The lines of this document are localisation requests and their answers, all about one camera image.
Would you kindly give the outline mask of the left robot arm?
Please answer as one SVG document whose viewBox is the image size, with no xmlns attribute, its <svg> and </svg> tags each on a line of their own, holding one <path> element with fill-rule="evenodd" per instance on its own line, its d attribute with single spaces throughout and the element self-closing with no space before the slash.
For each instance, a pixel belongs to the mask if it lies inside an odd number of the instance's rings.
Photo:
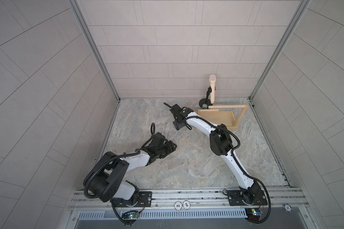
<svg viewBox="0 0 344 229">
<path fill-rule="evenodd" d="M 157 159 L 163 159 L 176 149 L 177 145 L 173 141 L 167 140 L 161 133 L 156 133 L 134 153 L 105 153 L 83 181 L 84 196 L 89 199 L 98 198 L 102 202 L 123 199 L 127 205 L 135 205 L 139 188 L 129 181 L 124 181 L 125 174 L 148 166 Z"/>
</svg>

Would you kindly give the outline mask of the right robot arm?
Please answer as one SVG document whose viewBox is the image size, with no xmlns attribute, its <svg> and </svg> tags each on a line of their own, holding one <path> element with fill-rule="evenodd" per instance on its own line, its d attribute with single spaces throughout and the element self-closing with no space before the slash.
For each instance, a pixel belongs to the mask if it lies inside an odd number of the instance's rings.
<svg viewBox="0 0 344 229">
<path fill-rule="evenodd" d="M 169 107 L 173 114 L 173 124 L 177 130 L 183 127 L 188 129 L 194 127 L 207 135 L 211 151 L 221 157 L 234 174 L 239 183 L 239 190 L 223 191 L 231 206 L 270 205 L 265 185 L 259 179 L 248 174 L 236 155 L 235 150 L 240 147 L 240 140 L 235 134 L 229 131 L 224 124 L 213 124 L 190 108 L 180 107 L 177 104 L 171 106 L 164 103 L 164 105 Z"/>
</svg>

